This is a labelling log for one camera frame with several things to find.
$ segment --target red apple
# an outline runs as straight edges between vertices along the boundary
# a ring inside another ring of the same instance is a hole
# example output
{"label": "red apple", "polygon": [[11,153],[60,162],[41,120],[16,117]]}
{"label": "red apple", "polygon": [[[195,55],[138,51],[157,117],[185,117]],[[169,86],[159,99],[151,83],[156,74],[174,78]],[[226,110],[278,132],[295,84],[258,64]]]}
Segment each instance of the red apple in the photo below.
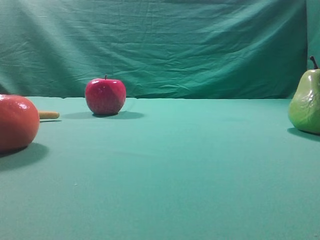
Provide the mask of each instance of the red apple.
{"label": "red apple", "polygon": [[85,100],[95,115],[115,115],[126,101],[126,87],[117,79],[96,78],[85,88]]}
{"label": "red apple", "polygon": [[0,94],[0,152],[27,147],[40,125],[35,105],[23,96]]}

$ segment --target table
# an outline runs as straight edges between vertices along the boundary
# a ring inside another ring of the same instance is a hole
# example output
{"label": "table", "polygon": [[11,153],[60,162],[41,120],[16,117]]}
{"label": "table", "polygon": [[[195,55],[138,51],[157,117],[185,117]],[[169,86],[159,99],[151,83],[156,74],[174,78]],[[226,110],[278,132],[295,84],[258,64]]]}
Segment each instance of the table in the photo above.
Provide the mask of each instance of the table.
{"label": "table", "polygon": [[29,99],[60,118],[0,158],[0,240],[320,239],[320,137],[289,99]]}

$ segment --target pear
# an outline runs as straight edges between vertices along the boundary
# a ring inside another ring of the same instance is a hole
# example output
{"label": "pear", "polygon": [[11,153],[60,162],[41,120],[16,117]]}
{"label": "pear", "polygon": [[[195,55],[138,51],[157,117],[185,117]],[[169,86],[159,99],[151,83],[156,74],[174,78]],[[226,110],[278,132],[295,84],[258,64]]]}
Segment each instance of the pear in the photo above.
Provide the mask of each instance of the pear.
{"label": "pear", "polygon": [[289,104],[288,117],[298,130],[320,134],[320,69],[314,56],[310,60],[314,69],[302,75]]}

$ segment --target pear stem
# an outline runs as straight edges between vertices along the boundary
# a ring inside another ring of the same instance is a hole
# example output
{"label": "pear stem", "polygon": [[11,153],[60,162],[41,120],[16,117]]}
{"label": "pear stem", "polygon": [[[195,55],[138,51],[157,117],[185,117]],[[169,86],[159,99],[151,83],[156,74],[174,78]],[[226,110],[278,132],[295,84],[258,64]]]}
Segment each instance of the pear stem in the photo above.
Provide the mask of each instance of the pear stem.
{"label": "pear stem", "polygon": [[316,62],[315,57],[314,57],[314,56],[311,56],[311,57],[310,57],[310,60],[313,62],[314,69],[318,69],[319,67],[318,67],[318,65],[317,65],[317,62]]}

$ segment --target wooden stick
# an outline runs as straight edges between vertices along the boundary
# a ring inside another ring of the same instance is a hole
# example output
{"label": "wooden stick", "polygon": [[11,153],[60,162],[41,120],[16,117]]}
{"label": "wooden stick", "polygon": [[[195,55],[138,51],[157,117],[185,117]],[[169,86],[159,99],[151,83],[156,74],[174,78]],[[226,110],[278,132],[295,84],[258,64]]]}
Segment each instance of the wooden stick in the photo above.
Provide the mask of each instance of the wooden stick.
{"label": "wooden stick", "polygon": [[57,119],[60,114],[55,111],[38,111],[40,119]]}

